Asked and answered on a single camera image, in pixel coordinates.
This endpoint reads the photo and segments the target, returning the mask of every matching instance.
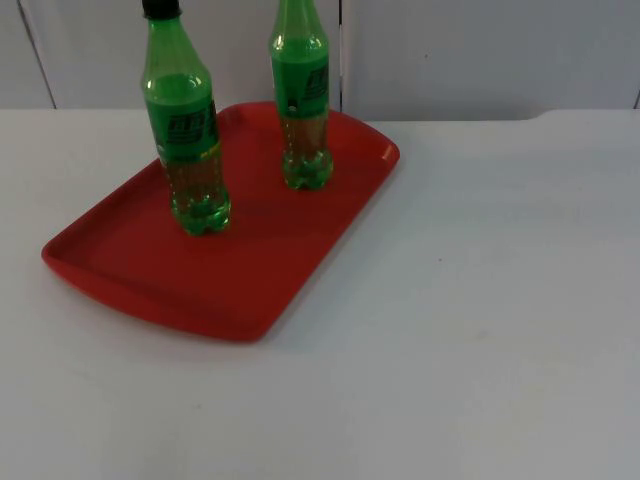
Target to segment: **white wall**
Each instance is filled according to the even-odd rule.
[[[344,109],[365,119],[632,108],[639,0],[343,0]]]
[[[51,108],[18,4],[0,0],[0,108]]]
[[[22,0],[59,108],[142,107],[141,0]],[[218,108],[273,97],[267,43],[278,0],[183,0],[183,21],[214,79]],[[339,105],[339,3],[316,0],[332,40]]]

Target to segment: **bottle cap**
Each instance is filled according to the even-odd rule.
[[[182,13],[178,0],[142,0],[142,8],[149,20],[169,20]]]

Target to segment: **bottle base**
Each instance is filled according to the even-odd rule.
[[[231,201],[227,196],[225,201],[202,201],[191,203],[186,211],[177,208],[172,202],[171,211],[182,229],[189,235],[200,236],[225,230],[231,220]]]
[[[294,190],[319,190],[333,175],[333,157],[325,150],[318,152],[311,161],[296,160],[291,154],[284,154],[282,161],[284,181]]]

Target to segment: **green label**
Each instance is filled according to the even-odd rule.
[[[273,81],[280,115],[309,118],[329,108],[329,57],[307,63],[273,59]]]
[[[189,163],[211,156],[219,138],[211,97],[186,105],[147,102],[147,110],[163,162]]]

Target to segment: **bottle neck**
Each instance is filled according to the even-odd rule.
[[[180,17],[174,17],[167,20],[149,20],[149,35],[186,35]]]
[[[180,17],[149,20],[146,76],[186,74],[206,71]]]
[[[280,0],[276,29],[295,36],[321,31],[322,24],[313,0]]]

